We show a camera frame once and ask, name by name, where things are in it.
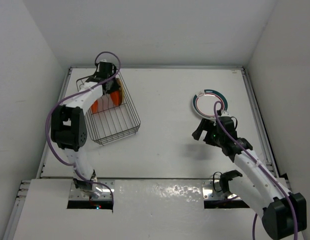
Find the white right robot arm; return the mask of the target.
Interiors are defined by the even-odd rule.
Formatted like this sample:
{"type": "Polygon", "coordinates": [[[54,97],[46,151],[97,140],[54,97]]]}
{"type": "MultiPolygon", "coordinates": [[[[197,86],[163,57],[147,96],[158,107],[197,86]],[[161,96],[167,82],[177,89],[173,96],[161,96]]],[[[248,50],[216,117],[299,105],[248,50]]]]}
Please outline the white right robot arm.
{"type": "Polygon", "coordinates": [[[219,147],[238,167],[221,174],[219,186],[222,192],[237,195],[253,209],[271,239],[281,240],[288,236],[297,239],[298,232],[307,228],[304,196],[292,193],[271,174],[258,159],[253,146],[237,136],[230,116],[202,119],[192,137],[199,140],[203,132],[206,132],[204,142],[219,147]]]}

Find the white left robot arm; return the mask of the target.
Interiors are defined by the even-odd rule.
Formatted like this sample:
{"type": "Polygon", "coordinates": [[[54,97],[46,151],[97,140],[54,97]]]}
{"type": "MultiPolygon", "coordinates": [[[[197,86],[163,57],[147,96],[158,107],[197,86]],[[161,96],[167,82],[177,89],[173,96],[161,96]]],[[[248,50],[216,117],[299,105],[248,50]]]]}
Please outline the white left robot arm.
{"type": "Polygon", "coordinates": [[[89,110],[98,111],[98,99],[103,95],[109,95],[116,107],[122,104],[123,93],[117,72],[113,63],[97,63],[95,73],[84,79],[78,95],[70,97],[66,104],[60,103],[51,114],[50,138],[63,150],[67,165],[73,168],[75,187],[90,199],[99,198],[107,187],[98,183],[83,149],[87,141],[85,114],[89,110]]]}

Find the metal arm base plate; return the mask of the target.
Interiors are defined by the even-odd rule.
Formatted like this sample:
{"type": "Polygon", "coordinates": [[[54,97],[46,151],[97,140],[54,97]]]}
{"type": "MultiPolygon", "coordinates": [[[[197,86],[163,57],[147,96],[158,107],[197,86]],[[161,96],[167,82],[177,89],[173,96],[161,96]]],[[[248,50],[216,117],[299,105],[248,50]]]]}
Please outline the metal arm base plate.
{"type": "Polygon", "coordinates": [[[208,179],[202,181],[202,195],[206,201],[225,201],[225,200],[241,200],[235,194],[223,193],[219,184],[219,179],[208,179]]]}

